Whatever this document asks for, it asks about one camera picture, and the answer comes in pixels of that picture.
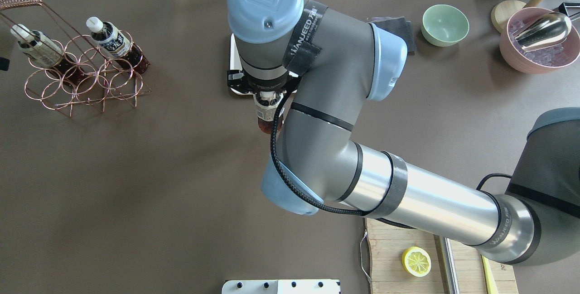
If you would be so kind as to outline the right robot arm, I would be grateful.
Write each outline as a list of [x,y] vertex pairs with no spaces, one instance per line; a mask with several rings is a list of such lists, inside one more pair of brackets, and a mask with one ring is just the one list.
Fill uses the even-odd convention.
[[365,100],[393,90],[402,38],[310,0],[227,0],[242,73],[274,92],[264,195],[296,214],[319,210],[397,222],[508,265],[579,251],[579,108],[543,113],[504,194],[468,188],[351,141]]

